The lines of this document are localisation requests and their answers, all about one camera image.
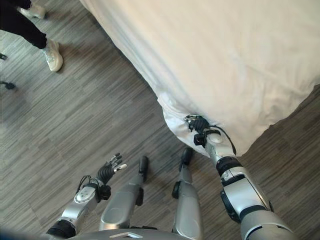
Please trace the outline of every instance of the chair leg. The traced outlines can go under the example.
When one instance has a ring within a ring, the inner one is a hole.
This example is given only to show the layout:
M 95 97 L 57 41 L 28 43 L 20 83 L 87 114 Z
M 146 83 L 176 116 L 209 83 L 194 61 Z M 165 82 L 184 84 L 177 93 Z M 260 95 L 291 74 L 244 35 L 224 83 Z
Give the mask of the chair leg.
M 6 55 L 0 53 L 0 59 L 2 59 L 2 60 L 7 60 L 7 58 L 8 58 L 8 57 L 7 57 Z
M 16 85 L 14 85 L 12 82 L 0 81 L 0 84 L 4 84 L 4 87 L 8 90 L 14 89 L 16 87 Z

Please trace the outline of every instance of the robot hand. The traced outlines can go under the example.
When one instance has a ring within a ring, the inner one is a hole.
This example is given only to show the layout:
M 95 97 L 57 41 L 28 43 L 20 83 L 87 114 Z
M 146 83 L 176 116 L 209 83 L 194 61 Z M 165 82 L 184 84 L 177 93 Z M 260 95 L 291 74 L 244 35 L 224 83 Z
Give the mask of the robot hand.
M 116 172 L 127 167 L 127 164 L 121 164 L 121 157 L 120 153 L 115 154 L 98 170 L 97 177 L 85 175 L 81 179 L 73 200 L 47 234 L 66 239 L 74 237 L 80 231 L 89 213 L 101 200 L 108 200 L 111 196 L 108 181 Z
M 97 178 L 106 185 L 112 176 L 119 170 L 125 169 L 127 164 L 122 164 L 122 156 L 120 153 L 115 154 L 109 161 L 107 161 L 98 171 Z

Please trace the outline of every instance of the person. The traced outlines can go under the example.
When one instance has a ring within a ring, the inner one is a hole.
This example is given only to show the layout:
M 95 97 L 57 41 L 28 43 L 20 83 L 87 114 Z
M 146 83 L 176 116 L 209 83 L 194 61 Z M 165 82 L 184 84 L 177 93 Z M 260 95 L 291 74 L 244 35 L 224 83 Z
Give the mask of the person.
M 41 49 L 52 72 L 63 65 L 59 43 L 48 39 L 28 18 L 44 19 L 46 10 L 30 0 L 0 0 L 0 29 L 22 36 L 32 45 Z

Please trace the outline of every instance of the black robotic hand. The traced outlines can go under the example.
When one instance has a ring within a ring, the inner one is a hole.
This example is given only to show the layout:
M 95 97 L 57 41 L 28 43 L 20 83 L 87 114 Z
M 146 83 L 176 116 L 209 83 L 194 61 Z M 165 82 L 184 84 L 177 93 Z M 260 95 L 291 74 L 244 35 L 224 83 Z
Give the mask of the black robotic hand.
M 120 153 L 115 154 L 109 161 L 107 161 L 98 171 L 97 178 L 106 185 L 112 176 L 119 170 L 125 169 L 127 164 L 121 164 L 122 156 Z

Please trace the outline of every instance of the shoelace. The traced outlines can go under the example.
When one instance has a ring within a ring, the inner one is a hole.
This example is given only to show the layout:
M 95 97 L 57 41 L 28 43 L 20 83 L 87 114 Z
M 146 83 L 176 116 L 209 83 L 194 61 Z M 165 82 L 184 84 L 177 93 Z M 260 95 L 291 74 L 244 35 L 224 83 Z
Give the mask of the shoelace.
M 43 49 L 43 52 L 48 63 L 51 63 L 55 60 L 54 53 L 51 51 L 51 48 Z

